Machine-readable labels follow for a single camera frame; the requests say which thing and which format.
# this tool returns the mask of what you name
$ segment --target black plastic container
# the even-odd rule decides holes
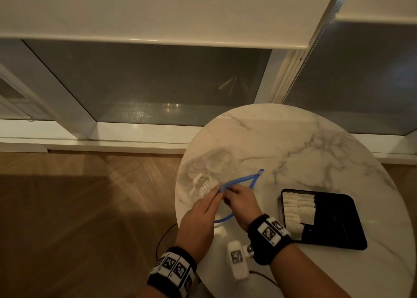
[[[350,196],[329,192],[284,189],[281,191],[278,203],[281,204],[281,219],[285,226],[282,199],[284,192],[314,195],[316,205],[314,225],[304,224],[302,240],[294,242],[353,250],[364,250],[368,247],[355,202]]]

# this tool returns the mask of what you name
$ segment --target black cable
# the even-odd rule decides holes
[[[269,280],[271,283],[273,283],[275,286],[277,286],[277,287],[278,287],[278,285],[276,284],[276,282],[274,282],[272,279],[270,279],[268,276],[265,276],[264,274],[261,274],[261,273],[259,273],[259,272],[255,271],[255,270],[250,270],[250,271],[249,271],[249,274],[257,274],[257,275],[259,275],[259,276],[262,276],[264,279]]]
[[[164,236],[166,236],[166,234],[169,232],[169,230],[171,230],[173,227],[175,227],[177,225],[177,223],[174,223],[165,233],[164,235],[159,239],[158,245],[156,246],[155,249],[155,260],[158,261],[159,256],[158,256],[158,248],[159,248],[159,244],[161,244],[162,239],[164,238]]]

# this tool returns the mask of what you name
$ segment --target herringbone wood floor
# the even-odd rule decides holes
[[[176,222],[181,156],[0,153],[0,296],[134,296]],[[417,225],[417,167],[387,165]],[[163,239],[159,254],[174,241]]]

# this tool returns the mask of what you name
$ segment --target table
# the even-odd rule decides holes
[[[408,297],[415,267],[413,230],[392,179],[378,160],[341,127],[309,111],[278,104],[232,109],[208,123],[187,148],[181,166],[214,148],[230,147],[255,173],[261,209],[278,217],[277,198],[285,188],[350,195],[367,238],[364,251],[299,245],[336,283],[356,297]],[[175,186],[177,221],[191,208],[181,185]],[[218,232],[197,273],[216,298],[267,297],[279,290],[258,275],[235,282],[226,261],[226,244],[247,235],[234,218]],[[249,269],[272,278],[268,267],[248,260]]]

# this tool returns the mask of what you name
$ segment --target wristband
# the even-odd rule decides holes
[[[248,227],[253,259],[260,265],[270,265],[275,256],[292,243],[289,232],[273,217],[258,216]]]
[[[185,298],[194,281],[196,269],[195,259],[184,249],[174,246],[155,264],[147,284],[169,298]]]

